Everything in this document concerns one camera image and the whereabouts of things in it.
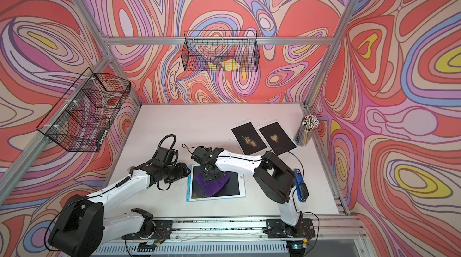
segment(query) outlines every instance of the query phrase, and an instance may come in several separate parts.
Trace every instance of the vent grille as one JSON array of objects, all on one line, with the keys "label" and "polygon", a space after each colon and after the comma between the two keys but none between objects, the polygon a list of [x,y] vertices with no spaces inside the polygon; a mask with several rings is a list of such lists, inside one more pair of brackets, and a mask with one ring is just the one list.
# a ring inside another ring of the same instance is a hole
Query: vent grille
[{"label": "vent grille", "polygon": [[[241,242],[165,242],[156,249],[140,249],[128,245],[132,255],[167,254],[225,254],[225,253],[287,253],[285,241],[241,241]],[[100,246],[92,256],[126,255],[125,244],[105,243]]]}]

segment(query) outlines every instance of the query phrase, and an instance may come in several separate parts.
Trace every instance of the purple cloth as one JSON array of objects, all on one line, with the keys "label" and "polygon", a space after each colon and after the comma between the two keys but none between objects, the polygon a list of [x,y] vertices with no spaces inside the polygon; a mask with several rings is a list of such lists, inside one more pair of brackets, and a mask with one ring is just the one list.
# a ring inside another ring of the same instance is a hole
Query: purple cloth
[{"label": "purple cloth", "polygon": [[194,176],[195,180],[197,183],[199,183],[200,187],[205,191],[205,195],[208,197],[213,196],[216,194],[219,190],[221,190],[224,185],[226,185],[227,181],[229,180],[229,175],[226,174],[226,176],[212,180],[212,181],[205,181],[203,179],[203,173],[199,173]]}]

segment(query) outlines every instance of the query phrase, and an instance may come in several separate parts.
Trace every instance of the pencil holder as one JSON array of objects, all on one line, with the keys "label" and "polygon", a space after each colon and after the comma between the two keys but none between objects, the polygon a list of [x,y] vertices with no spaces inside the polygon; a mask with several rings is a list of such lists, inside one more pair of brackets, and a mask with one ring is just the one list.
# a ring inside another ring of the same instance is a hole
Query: pencil holder
[{"label": "pencil holder", "polygon": [[314,132],[315,129],[311,129],[311,130],[306,130],[304,129],[304,126],[303,124],[301,123],[301,125],[299,126],[299,130],[298,130],[298,133],[295,137],[295,143],[296,145],[298,146],[306,146],[309,142],[309,139],[311,138],[312,136],[312,132]]}]

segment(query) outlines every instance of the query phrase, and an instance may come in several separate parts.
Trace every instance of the yellow sponge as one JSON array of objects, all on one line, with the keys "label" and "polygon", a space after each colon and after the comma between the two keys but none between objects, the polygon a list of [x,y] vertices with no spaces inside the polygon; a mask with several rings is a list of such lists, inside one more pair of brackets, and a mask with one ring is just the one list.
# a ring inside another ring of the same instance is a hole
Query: yellow sponge
[{"label": "yellow sponge", "polygon": [[216,66],[213,63],[208,62],[208,68],[211,69],[211,70],[216,70],[216,69],[218,69],[218,66]]},{"label": "yellow sponge", "polygon": [[226,71],[232,71],[240,68],[240,65],[234,59],[222,61],[220,64]]}]

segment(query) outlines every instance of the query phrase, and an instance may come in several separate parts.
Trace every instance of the white table surface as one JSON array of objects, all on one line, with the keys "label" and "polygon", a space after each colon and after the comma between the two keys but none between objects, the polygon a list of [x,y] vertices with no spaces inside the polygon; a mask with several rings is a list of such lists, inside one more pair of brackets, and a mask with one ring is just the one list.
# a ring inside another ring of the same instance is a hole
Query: white table surface
[{"label": "white table surface", "polygon": [[[167,134],[177,136],[174,148],[179,150],[178,162],[189,165],[195,162],[189,152],[182,148],[182,143],[188,147],[220,147],[241,154],[228,128],[230,125],[251,119],[257,127],[277,119],[288,135],[293,137],[302,116],[299,104],[143,105],[110,184],[124,178],[130,166],[150,160],[159,141]],[[169,147],[171,141],[172,138],[165,140],[163,146]],[[300,147],[296,155],[306,170],[304,182],[309,191],[306,202],[299,202],[295,193],[297,208],[315,214],[338,214],[313,140],[307,146]],[[291,155],[282,160],[291,168],[300,168],[299,162]],[[242,198],[186,202],[187,182],[187,178],[178,180],[168,191],[159,191],[153,185],[120,204],[110,216],[129,212],[132,208],[142,208],[158,218],[280,215],[277,203],[270,200],[250,176],[245,176],[246,197]],[[163,181],[160,186],[166,188]]]}]

